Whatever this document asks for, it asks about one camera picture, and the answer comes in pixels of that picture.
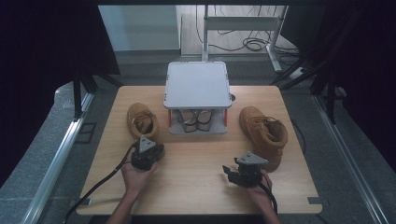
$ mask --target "person's arm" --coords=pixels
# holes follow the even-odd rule
[[[127,161],[131,161],[132,152],[128,155]],[[131,213],[132,206],[137,199],[137,196],[143,191],[149,177],[157,169],[157,162],[155,162],[151,170],[141,171],[132,166],[131,163],[126,163],[122,166],[122,177],[125,183],[125,193],[123,194],[119,204],[111,214],[107,224],[125,224],[128,216]]]
[[[272,187],[272,181],[268,174],[265,171],[262,171],[265,177],[262,178],[262,183],[268,189]],[[247,188],[247,194],[250,197],[251,201],[260,209],[262,212],[262,217],[264,219],[264,223],[266,224],[277,224],[280,223],[280,219],[277,216],[273,206],[271,199],[268,197],[268,194],[259,186],[254,188]]]

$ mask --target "wooden table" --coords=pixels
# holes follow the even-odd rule
[[[133,103],[148,106],[160,124],[160,139],[165,156],[136,202],[133,214],[199,215],[258,214],[246,191],[229,183],[221,165],[236,168],[234,157],[252,150],[252,144],[239,127],[238,116],[248,105],[258,107],[266,116],[281,119],[289,133],[282,162],[269,174],[279,213],[319,213],[321,204],[310,204],[318,197],[290,122],[282,96],[274,86],[231,86],[236,99],[228,109],[225,134],[170,134],[168,110],[163,106],[164,86],[121,87],[111,109],[96,155],[81,196],[109,174],[134,141],[126,125],[126,114]],[[118,172],[91,195],[92,203],[81,206],[81,215],[110,215],[124,192]]]

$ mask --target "tan work boot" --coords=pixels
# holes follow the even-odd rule
[[[253,153],[268,160],[262,168],[273,172],[279,166],[283,147],[288,142],[285,126],[265,115],[254,106],[243,108],[239,114],[239,124],[247,138],[253,143]]]
[[[136,139],[145,135],[149,140],[155,142],[160,134],[157,116],[148,107],[140,103],[135,103],[129,107],[127,124],[129,132]]]

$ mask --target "wire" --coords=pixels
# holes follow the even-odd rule
[[[254,9],[254,6],[251,8],[251,10],[247,13],[247,16],[248,16],[248,14],[250,14],[250,12],[252,11]]]
[[[300,133],[300,136],[303,138],[303,154],[305,154],[306,142],[305,142],[305,137],[303,135],[303,132],[301,132],[300,128],[298,127],[298,125],[294,119],[291,119],[291,123],[296,127],[297,131]]]
[[[277,202],[276,202],[274,194],[272,193],[271,190],[269,190],[267,187],[265,187],[265,185],[263,183],[259,183],[259,186],[268,194],[268,197],[270,198],[271,202],[273,203],[274,211],[277,214]]]
[[[262,173],[262,176],[264,176],[265,181],[267,182],[268,189],[272,191],[272,187],[270,186],[270,182],[268,181],[267,176],[265,176],[263,173]]]
[[[218,16],[218,13],[217,13],[217,11],[216,11],[216,5],[214,5],[214,8],[215,8],[215,16]],[[224,12],[223,12],[222,9],[221,9],[221,6],[220,6],[220,12],[223,14],[223,16],[225,16]],[[234,32],[234,30],[227,31],[227,32],[224,32],[224,33],[221,33],[221,32],[218,30],[218,34],[219,34],[219,35],[227,35],[227,34],[232,33],[232,32]]]
[[[198,32],[198,6],[195,6],[195,28],[197,30],[198,38],[201,41],[201,43],[203,44],[204,41],[202,41],[202,39],[201,39],[201,37],[199,35],[199,32]]]
[[[128,151],[126,152],[125,156],[122,158],[121,162],[117,165],[117,167],[105,178],[103,178],[101,181],[99,181],[97,184],[95,184],[70,210],[67,212],[66,216],[64,217],[64,222],[63,224],[67,223],[67,219],[72,215],[72,213],[94,192],[96,191],[100,186],[102,186],[107,180],[109,180],[113,175],[115,175],[119,169],[128,162],[125,162],[127,160],[127,157],[129,153],[131,152],[132,148],[136,147],[137,144],[139,144],[138,141],[135,141],[131,146],[128,148]]]
[[[285,65],[293,65],[293,63],[285,63],[283,58],[302,58],[303,55],[300,54],[299,49],[285,49],[275,46],[275,52],[280,55],[279,60]]]

